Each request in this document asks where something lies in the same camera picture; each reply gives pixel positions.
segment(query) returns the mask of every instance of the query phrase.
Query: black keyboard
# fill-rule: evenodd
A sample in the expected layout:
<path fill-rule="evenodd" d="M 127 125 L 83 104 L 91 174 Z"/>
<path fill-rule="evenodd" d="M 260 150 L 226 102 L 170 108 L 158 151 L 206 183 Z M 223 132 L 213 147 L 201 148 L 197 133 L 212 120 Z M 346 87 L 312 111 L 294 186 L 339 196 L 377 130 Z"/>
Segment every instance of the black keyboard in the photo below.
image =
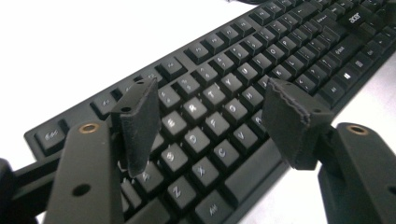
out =
<path fill-rule="evenodd" d="M 262 126 L 269 77 L 338 113 L 395 51 L 375 0 L 268 1 L 25 134 L 59 157 L 68 130 L 106 119 L 138 80 L 156 77 L 162 129 L 146 171 L 120 168 L 126 223 L 235 223 L 288 169 Z"/>

